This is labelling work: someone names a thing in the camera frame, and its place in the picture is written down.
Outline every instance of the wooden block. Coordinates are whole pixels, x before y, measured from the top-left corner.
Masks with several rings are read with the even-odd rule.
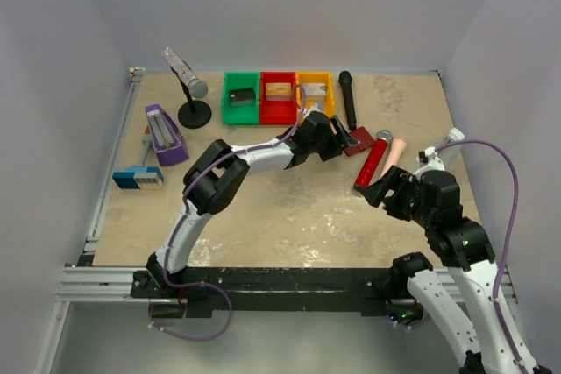
[[[268,101],[290,101],[292,89],[289,83],[267,83],[265,97]]]

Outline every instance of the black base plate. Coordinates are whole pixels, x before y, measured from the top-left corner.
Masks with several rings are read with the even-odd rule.
[[[175,299],[179,289],[160,289],[147,271],[134,272],[132,298]],[[237,311],[353,312],[387,314],[385,294],[377,287],[388,269],[188,267],[174,282],[210,282],[223,288]],[[206,287],[188,288],[187,317],[211,317],[227,310],[224,298]],[[396,294],[393,298],[409,298]]]
[[[210,121],[212,110],[205,101],[193,100],[192,105],[195,112],[191,109],[191,104],[185,102],[177,113],[177,119],[183,127],[199,129]]]

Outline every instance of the white wall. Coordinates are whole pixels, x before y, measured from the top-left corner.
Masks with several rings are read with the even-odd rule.
[[[444,67],[483,0],[96,0],[129,65]]]
[[[561,0],[486,0],[444,72],[455,123],[501,145],[521,179],[509,268],[539,362],[561,371]],[[501,250],[512,182],[483,146],[465,152],[482,221]]]
[[[29,373],[75,262],[127,70],[92,0],[0,0],[0,371]]]

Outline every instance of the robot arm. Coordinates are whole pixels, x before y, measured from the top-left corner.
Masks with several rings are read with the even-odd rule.
[[[458,310],[461,309],[445,295],[440,295],[441,292],[429,293],[435,285],[426,271],[408,276],[408,291],[429,310],[448,339],[460,366],[464,366],[461,373],[550,373],[539,366],[529,353],[502,291],[496,300],[508,330],[503,330],[501,326],[494,307],[496,300],[492,295],[497,275],[493,247],[483,227],[462,215],[456,179],[444,170],[434,148],[420,152],[419,160],[424,166],[414,174],[393,166],[382,179],[360,193],[376,208],[383,203],[388,215],[404,221],[415,221],[424,228],[430,248],[448,267],[449,274],[458,285],[471,322],[459,316]],[[455,323],[449,320],[453,314],[458,317]],[[463,326],[463,330],[459,330],[459,325]],[[477,336],[472,334],[473,327]],[[462,336],[468,331],[470,334],[465,338],[469,344],[461,341],[460,337],[453,337],[454,334]],[[519,358],[511,349],[509,339],[515,344]],[[465,354],[468,356],[466,363],[461,363],[461,353],[468,351]]]
[[[355,144],[356,141],[344,130],[336,116],[328,118],[314,109],[306,114],[285,143],[280,144],[278,138],[248,146],[230,146],[221,139],[213,142],[183,178],[186,188],[217,160],[226,155],[232,156],[217,166],[224,170],[222,175],[212,171],[207,173],[183,198],[172,232],[149,259],[147,267],[153,280],[164,287],[164,270],[171,276],[185,269],[202,230],[213,215],[222,212],[231,203],[245,176],[298,166],[311,153],[319,154],[323,161],[332,159],[341,155],[344,148]]]

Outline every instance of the tabletop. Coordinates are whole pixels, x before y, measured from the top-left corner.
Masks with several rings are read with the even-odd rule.
[[[212,108],[212,119],[201,129],[181,127],[190,158],[176,166],[160,168],[165,178],[162,189],[110,190],[94,265],[146,264],[173,227],[181,207],[183,175],[213,140],[221,138],[230,145],[251,145],[270,140],[285,130],[223,125],[220,99],[224,74],[199,77],[209,86],[204,101]],[[333,74],[333,81],[336,80],[337,75]],[[337,83],[333,88],[337,115],[345,123],[340,88]],[[353,93],[358,126],[365,126],[372,134],[389,129],[407,139],[408,148],[400,160],[400,166],[406,169],[411,168],[419,150],[433,145],[452,127],[437,74],[354,74]],[[177,122],[177,111],[184,102],[185,96],[173,74],[145,74],[120,146],[118,166],[134,166],[138,162],[146,128],[146,105],[158,103]],[[310,156],[295,168],[247,177],[232,204],[209,222],[188,263],[384,267],[396,257],[421,251],[434,266],[440,266],[421,227],[370,207],[352,190],[366,154],[342,155],[327,162]],[[154,152],[149,153],[146,165],[158,165]],[[450,170],[461,187],[465,215],[479,220],[461,157]]]

